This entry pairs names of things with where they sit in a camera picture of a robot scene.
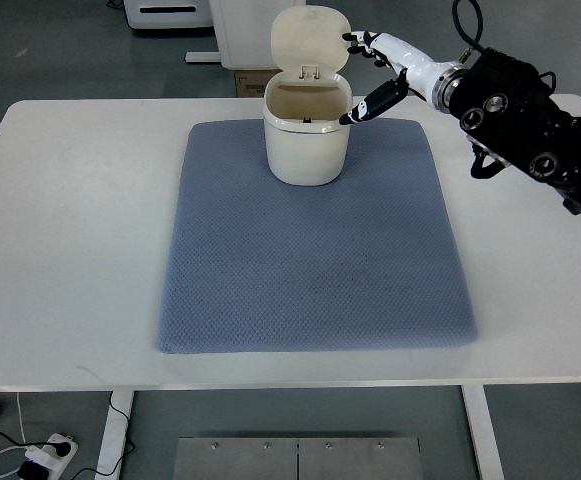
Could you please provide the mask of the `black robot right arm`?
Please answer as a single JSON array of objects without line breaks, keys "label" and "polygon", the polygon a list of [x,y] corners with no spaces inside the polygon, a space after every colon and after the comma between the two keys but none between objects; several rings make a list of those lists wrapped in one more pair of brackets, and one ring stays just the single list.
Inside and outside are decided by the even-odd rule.
[{"label": "black robot right arm", "polygon": [[438,109],[449,112],[473,144],[471,174],[489,179],[512,165],[554,188],[564,207],[581,214],[581,117],[552,100],[556,84],[529,63],[492,48],[461,31],[479,52],[468,69],[446,73],[433,89]]}]

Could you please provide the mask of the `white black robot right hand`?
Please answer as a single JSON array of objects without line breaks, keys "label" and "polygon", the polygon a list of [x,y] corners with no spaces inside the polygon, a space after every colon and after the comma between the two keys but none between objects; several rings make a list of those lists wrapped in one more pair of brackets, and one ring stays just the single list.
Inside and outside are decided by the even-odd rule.
[{"label": "white black robot right hand", "polygon": [[426,53],[388,33],[352,31],[342,38],[360,53],[389,66],[397,74],[406,70],[409,87],[434,109],[448,113],[450,96],[467,67],[458,61],[437,62]]}]

